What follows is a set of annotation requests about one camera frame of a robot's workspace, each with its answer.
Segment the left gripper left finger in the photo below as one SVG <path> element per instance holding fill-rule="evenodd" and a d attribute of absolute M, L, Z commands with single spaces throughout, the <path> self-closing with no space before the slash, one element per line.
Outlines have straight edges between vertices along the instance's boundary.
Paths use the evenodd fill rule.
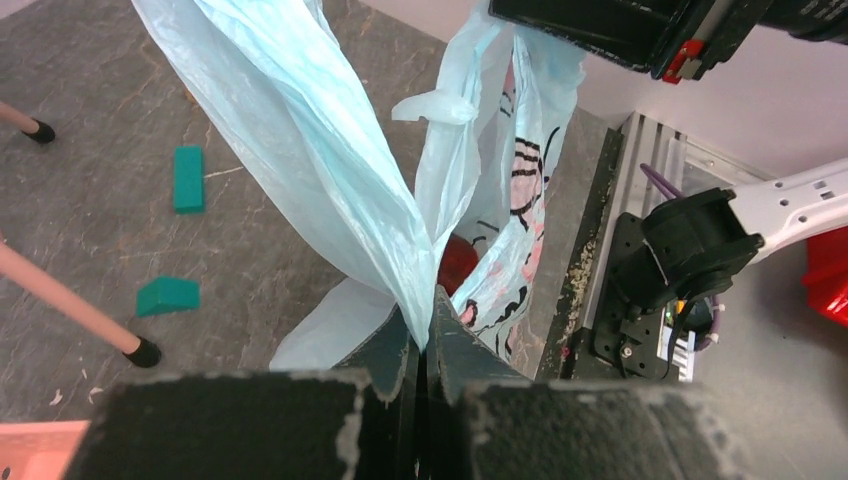
<path fill-rule="evenodd" d="M 339 370 L 365 372 L 357 438 L 356 479 L 414 479 L 416 389 L 419 350 L 400 310 L 392 309 L 352 353 L 338 362 Z"/>

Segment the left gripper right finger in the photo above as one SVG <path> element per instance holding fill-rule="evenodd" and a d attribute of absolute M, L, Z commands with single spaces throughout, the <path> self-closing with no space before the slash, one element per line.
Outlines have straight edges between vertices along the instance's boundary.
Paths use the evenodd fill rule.
<path fill-rule="evenodd" d="M 463 475 L 458 404 L 468 383 L 524 378 L 460 322 L 446 291 L 438 286 L 423 353 L 423 477 Z"/>

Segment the light blue plastic bag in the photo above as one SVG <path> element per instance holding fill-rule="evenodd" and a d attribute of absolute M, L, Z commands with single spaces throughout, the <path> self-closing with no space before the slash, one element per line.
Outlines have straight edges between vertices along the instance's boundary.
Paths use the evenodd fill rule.
<path fill-rule="evenodd" d="M 396 104 L 426 120 L 408 186 L 318 1 L 138 1 L 144 26 L 246 170 L 344 274 L 280 343 L 273 371 L 332 367 L 397 307 L 428 343 L 450 240 L 478 262 L 450 302 L 509 360 L 545 237 L 545 189 L 584 77 L 582 49 L 476 7 L 436 86 Z"/>

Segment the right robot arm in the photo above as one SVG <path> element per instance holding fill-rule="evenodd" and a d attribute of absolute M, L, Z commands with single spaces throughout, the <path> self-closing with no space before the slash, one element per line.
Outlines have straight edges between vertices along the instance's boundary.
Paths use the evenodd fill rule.
<path fill-rule="evenodd" d="M 655 80 L 699 80 L 757 25 L 808 42 L 847 41 L 843 1 L 493 1 L 490 13 Z M 714 188 L 657 206 L 642 245 L 610 262 L 610 288 L 652 312 L 722 293 L 748 264 L 847 223 L 847 163 Z"/>

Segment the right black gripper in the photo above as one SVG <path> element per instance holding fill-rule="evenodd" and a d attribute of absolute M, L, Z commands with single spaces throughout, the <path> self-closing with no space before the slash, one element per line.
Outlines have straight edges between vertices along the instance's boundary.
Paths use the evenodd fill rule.
<path fill-rule="evenodd" d="M 494 0 L 489 13 L 671 84 L 727 62 L 757 24 L 847 44 L 847 0 Z"/>

